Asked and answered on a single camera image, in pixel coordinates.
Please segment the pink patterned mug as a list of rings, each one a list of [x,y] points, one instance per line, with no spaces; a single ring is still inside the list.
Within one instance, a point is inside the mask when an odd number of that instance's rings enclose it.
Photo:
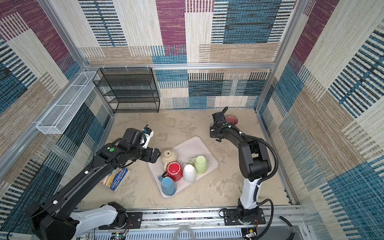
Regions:
[[[235,116],[226,116],[225,120],[228,124],[231,125],[236,125],[239,122],[238,118]]]

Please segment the red mug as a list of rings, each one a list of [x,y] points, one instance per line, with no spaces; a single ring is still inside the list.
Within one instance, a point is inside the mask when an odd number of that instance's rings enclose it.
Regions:
[[[162,174],[162,177],[170,177],[175,182],[183,178],[183,169],[178,162],[171,162],[168,164],[166,171]]]

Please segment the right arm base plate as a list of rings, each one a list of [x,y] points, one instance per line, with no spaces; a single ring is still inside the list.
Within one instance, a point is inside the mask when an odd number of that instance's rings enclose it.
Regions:
[[[265,215],[260,207],[251,210],[228,209],[219,210],[219,216],[224,219],[226,226],[235,225],[264,225]]]

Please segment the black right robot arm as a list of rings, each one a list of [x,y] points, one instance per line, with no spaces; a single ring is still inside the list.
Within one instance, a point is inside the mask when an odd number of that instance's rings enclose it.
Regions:
[[[242,195],[238,200],[237,215],[240,224],[252,222],[264,224],[265,218],[260,208],[265,202],[259,201],[262,183],[272,178],[279,166],[276,152],[261,138],[250,136],[225,119],[224,108],[212,114],[210,137],[221,142],[230,141],[239,152],[239,168],[244,177]]]

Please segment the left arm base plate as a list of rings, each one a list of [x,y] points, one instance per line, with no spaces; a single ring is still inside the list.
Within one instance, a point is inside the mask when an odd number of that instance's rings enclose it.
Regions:
[[[98,230],[117,230],[139,229],[142,224],[142,212],[126,212],[118,214],[117,218],[110,225],[98,227]]]

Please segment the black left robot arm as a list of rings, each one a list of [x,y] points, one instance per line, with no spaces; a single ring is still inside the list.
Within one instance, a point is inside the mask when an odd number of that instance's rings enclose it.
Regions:
[[[40,240],[57,237],[70,240],[75,236],[78,220],[71,213],[80,201],[108,174],[128,161],[155,163],[161,152],[157,148],[142,148],[133,144],[109,143],[99,149],[90,164],[68,184],[43,203],[33,203],[27,210],[27,222]]]

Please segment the light green mug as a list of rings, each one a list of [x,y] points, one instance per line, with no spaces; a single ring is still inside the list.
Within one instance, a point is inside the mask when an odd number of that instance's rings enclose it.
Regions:
[[[208,170],[208,161],[204,156],[198,156],[195,158],[191,158],[189,163],[194,166],[197,174],[203,175]]]

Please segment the white mug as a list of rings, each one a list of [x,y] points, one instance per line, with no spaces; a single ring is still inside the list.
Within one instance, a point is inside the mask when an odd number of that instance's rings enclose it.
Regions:
[[[197,172],[193,165],[184,163],[183,164],[183,178],[187,183],[194,183],[197,178]]]

